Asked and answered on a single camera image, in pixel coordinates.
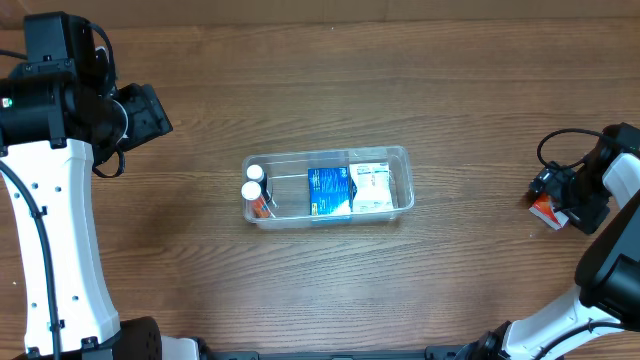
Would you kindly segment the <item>red medicine box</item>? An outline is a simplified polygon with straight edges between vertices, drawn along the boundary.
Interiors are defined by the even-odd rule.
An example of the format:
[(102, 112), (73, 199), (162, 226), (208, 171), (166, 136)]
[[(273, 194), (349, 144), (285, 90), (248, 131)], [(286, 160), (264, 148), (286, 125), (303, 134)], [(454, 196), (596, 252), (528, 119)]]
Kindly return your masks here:
[(554, 200), (547, 194), (540, 194), (529, 211), (554, 230), (564, 228), (569, 223), (569, 217), (554, 208)]

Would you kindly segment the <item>black bottle white cap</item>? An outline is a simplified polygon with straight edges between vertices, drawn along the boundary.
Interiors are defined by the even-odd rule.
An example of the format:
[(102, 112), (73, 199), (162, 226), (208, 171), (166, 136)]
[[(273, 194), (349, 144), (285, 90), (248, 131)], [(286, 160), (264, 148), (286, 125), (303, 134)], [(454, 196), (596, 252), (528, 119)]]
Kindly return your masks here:
[(272, 184), (266, 170), (257, 164), (247, 167), (245, 175), (249, 181), (258, 183), (265, 201), (269, 203), (272, 200)]

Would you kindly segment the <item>orange pill bottle white cap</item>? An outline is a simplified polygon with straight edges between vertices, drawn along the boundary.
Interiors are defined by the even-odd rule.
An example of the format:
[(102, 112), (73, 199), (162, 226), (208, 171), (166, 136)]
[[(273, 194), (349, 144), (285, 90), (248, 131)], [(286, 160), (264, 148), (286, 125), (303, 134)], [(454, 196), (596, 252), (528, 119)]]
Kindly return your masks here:
[(247, 181), (241, 188), (241, 195), (256, 218), (269, 218), (272, 212), (262, 194), (262, 187), (255, 181)]

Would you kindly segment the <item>clear plastic container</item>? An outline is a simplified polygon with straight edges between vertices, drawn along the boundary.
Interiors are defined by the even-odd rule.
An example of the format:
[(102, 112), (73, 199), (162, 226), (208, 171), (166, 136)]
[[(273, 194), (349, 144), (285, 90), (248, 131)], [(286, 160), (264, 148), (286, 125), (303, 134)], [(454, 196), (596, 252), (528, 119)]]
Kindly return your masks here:
[[(308, 170), (312, 168), (347, 167), (350, 164), (387, 162), (391, 177), (391, 195), (394, 209), (373, 213), (352, 212), (342, 216), (312, 216)], [(256, 218), (243, 200), (245, 219), (261, 229), (308, 228), (329, 224), (392, 221), (410, 210), (415, 203), (413, 174), (408, 151), (399, 145), (374, 146), (293, 153), (250, 155), (242, 164), (243, 180), (248, 166), (262, 166), (272, 184), (272, 200), (267, 203), (272, 212), (269, 218)]]

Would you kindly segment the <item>blue medicine box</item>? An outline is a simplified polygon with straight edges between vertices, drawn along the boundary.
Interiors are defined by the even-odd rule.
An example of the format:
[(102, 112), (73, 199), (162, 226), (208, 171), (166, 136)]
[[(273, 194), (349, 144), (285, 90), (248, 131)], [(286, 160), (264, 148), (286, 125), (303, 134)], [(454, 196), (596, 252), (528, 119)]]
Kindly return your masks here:
[(309, 169), (308, 183), (312, 216), (351, 213), (351, 183), (347, 167)]

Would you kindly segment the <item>white medicine box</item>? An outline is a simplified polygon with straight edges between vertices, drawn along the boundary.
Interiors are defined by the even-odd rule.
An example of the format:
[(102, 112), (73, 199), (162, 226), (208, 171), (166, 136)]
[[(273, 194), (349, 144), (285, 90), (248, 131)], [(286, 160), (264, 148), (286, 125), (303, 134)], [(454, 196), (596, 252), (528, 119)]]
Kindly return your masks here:
[(394, 209), (389, 164), (359, 163), (349, 165), (352, 181), (352, 212), (373, 213)]

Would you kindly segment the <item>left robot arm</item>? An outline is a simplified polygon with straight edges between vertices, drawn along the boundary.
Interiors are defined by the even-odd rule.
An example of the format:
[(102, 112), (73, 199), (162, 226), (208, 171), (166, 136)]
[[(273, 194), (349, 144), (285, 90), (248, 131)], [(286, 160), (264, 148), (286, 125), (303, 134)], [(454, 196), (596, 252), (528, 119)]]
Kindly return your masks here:
[(24, 20), (26, 51), (1, 82), (1, 173), (19, 236), (27, 359), (201, 359), (150, 317), (122, 320), (101, 266), (92, 180), (169, 133), (152, 87), (116, 85), (104, 31), (64, 12)]

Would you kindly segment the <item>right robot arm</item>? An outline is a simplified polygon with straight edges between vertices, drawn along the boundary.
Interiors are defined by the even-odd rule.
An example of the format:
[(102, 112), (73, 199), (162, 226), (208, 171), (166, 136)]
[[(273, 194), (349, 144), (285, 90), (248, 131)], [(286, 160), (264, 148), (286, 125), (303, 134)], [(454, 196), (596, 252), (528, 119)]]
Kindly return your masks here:
[(561, 359), (600, 336), (639, 329), (639, 131), (620, 123), (570, 165), (545, 162), (529, 185), (531, 211), (596, 240), (575, 285), (536, 314), (461, 347), (456, 359)]

